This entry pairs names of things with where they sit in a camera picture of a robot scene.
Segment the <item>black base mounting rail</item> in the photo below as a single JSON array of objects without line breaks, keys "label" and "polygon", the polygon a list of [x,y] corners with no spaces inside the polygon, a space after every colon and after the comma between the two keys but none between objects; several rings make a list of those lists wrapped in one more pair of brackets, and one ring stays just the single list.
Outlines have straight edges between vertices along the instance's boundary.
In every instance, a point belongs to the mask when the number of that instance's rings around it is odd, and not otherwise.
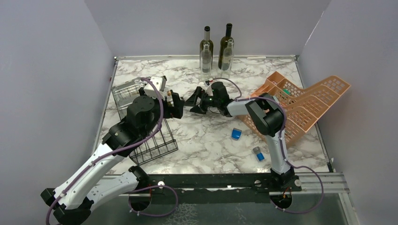
[{"label": "black base mounting rail", "polygon": [[291,192],[301,191],[294,173],[150,174],[130,192],[129,205],[144,210],[150,204],[277,203],[288,208]]}]

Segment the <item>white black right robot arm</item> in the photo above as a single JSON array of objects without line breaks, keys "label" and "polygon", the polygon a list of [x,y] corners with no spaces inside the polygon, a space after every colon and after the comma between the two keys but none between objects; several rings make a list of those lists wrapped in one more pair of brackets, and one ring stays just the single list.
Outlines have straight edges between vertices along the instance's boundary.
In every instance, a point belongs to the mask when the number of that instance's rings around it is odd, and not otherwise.
[{"label": "white black right robot arm", "polygon": [[206,114],[209,107],[214,107],[226,117],[250,116],[268,145],[271,186],[278,191],[297,189],[298,177],[288,162],[284,139],[287,116],[274,97],[263,93],[259,97],[231,99],[222,82],[212,83],[210,89],[212,93],[208,94],[202,87],[197,87],[185,105],[191,108],[191,112],[198,114]]}]

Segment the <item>blue grey small bottle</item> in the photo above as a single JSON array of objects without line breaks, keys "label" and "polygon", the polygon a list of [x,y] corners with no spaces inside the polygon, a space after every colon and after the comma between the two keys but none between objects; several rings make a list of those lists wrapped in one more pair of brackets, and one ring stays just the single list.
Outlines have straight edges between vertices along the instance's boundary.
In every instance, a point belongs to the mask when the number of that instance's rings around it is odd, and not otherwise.
[{"label": "blue grey small bottle", "polygon": [[260,149],[260,147],[254,147],[253,148],[253,153],[255,154],[255,156],[256,156],[256,158],[258,159],[258,161],[263,161],[265,158],[264,158],[264,156],[263,156],[263,154],[262,154],[262,152],[261,152],[261,149]]}]

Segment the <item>green bottle silver capsule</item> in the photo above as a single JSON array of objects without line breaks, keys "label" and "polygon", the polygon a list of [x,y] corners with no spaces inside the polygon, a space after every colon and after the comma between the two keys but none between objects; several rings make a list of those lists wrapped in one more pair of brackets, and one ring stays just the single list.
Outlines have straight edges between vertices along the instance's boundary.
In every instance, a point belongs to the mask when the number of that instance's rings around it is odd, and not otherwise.
[{"label": "green bottle silver capsule", "polygon": [[214,49],[214,44],[212,42],[212,40],[210,39],[210,27],[209,26],[205,26],[204,27],[204,38],[203,40],[200,42],[199,47],[200,47],[200,51],[199,51],[199,64],[200,64],[200,53],[203,50],[203,44],[204,42],[208,41],[210,43],[210,51],[212,53],[212,59],[213,59],[213,49]]}]

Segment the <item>clear glass bottle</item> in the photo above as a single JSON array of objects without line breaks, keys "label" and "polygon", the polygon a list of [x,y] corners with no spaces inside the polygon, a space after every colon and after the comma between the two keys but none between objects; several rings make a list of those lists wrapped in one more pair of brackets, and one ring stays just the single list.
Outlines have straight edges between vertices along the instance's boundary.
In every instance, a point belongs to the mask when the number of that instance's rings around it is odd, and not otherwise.
[{"label": "clear glass bottle", "polygon": [[200,53],[200,70],[201,70],[201,80],[208,80],[211,75],[212,67],[212,53],[210,51],[210,43],[208,41],[204,42],[203,50]]},{"label": "clear glass bottle", "polygon": [[233,57],[234,57],[233,47],[234,47],[234,40],[229,39],[227,42],[227,46],[223,52],[223,59],[222,59],[222,66],[221,66],[222,78],[230,77],[231,65],[232,65]]}]

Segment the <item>clear bottle cork stopper lower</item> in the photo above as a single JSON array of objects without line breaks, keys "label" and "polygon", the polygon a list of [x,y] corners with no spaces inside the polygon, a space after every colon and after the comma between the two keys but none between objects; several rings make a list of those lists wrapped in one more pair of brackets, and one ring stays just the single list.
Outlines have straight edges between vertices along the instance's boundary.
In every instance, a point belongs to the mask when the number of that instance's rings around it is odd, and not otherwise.
[{"label": "clear bottle cork stopper lower", "polygon": [[173,94],[173,91],[172,91],[172,90],[169,90],[169,91],[167,92],[167,99],[166,99],[166,101],[167,101],[167,104],[168,104],[169,107],[174,107],[174,100],[173,100],[172,94]]}]

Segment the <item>clear bottle cork stopper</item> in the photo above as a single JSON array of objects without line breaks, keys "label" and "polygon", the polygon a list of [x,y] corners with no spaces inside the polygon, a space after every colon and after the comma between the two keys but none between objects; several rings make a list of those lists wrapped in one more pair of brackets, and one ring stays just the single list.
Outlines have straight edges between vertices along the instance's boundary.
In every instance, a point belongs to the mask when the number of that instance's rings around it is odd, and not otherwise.
[{"label": "clear bottle cork stopper", "polygon": [[111,91],[114,96],[119,98],[127,98],[138,95],[139,89],[144,87],[144,85],[145,84],[139,79],[133,79],[114,86]]},{"label": "clear bottle cork stopper", "polygon": [[167,99],[166,99],[166,101],[167,101],[167,104],[168,104],[169,107],[174,107],[174,100],[173,100],[172,94],[173,94],[173,91],[172,91],[172,90],[169,90],[169,91],[167,92]]}]

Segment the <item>green bottle black capsule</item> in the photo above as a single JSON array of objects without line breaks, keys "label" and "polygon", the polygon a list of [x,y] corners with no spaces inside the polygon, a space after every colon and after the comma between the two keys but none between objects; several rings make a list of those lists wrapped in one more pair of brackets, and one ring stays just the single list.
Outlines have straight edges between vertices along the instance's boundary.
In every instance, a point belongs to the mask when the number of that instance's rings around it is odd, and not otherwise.
[{"label": "green bottle black capsule", "polygon": [[219,67],[220,70],[221,70],[221,66],[222,66],[222,59],[223,59],[224,49],[227,46],[228,40],[229,39],[233,39],[232,36],[231,36],[231,32],[232,32],[232,24],[228,23],[228,24],[226,24],[226,34],[220,41],[220,52],[219,52],[219,61],[218,61],[218,67]]}]

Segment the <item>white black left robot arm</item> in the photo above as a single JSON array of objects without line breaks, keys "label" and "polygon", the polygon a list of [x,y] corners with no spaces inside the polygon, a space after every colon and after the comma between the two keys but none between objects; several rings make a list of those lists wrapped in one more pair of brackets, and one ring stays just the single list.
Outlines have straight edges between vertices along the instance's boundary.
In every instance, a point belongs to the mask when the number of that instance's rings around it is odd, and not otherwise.
[{"label": "white black left robot arm", "polygon": [[125,192],[150,192],[149,176],[138,165],[100,183],[116,164],[158,133],[163,119],[181,118],[184,101],[173,91],[157,91],[136,97],[126,116],[113,125],[89,159],[63,184],[46,188],[41,197],[61,225],[80,225],[100,205]]}]

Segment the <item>clear bottle cork stopper upper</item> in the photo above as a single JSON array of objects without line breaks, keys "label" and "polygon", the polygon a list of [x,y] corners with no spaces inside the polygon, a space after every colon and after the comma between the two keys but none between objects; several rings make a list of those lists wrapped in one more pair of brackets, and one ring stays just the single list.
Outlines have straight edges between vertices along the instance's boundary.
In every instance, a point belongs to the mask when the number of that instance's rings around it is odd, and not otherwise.
[{"label": "clear bottle cork stopper upper", "polygon": [[114,86],[111,91],[114,96],[119,98],[127,98],[138,95],[139,89],[144,87],[144,85],[145,84],[139,79],[133,79]]}]

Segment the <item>peach plastic stacked organizer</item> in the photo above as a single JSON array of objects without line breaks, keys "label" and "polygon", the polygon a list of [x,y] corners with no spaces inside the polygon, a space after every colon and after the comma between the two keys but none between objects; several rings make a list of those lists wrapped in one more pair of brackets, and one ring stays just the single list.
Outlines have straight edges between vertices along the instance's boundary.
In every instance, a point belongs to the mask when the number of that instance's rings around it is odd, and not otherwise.
[{"label": "peach plastic stacked organizer", "polygon": [[289,148],[304,136],[332,105],[351,87],[332,75],[306,89],[299,88],[282,74],[274,72],[251,94],[275,96],[287,114],[286,146]]}]

